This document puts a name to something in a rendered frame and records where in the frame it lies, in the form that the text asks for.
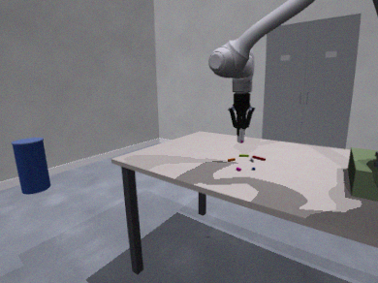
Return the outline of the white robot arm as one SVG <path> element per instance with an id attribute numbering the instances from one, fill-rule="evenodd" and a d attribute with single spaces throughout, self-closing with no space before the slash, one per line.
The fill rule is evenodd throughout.
<path id="1" fill-rule="evenodd" d="M 297 15 L 315 0 L 288 0 L 251 26 L 238 39 L 216 49 L 208 59 L 209 68 L 222 78 L 233 78 L 233 92 L 252 92 L 255 68 L 253 46 L 268 32 Z M 239 76 L 239 74 L 241 74 Z M 251 80 L 242 80 L 251 79 Z"/>

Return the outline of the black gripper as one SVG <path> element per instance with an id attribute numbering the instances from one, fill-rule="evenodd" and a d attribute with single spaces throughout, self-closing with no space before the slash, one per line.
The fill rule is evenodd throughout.
<path id="1" fill-rule="evenodd" d="M 234 109 L 236 110 L 236 116 L 234 113 Z M 228 109 L 228 111 L 231 114 L 233 126 L 236 128 L 237 142 L 244 142 L 245 129 L 249 127 L 254 109 L 255 108 L 252 108 L 250 106 L 250 93 L 234 94 L 233 106 L 230 109 Z M 246 116 L 247 111 L 248 113 Z"/>

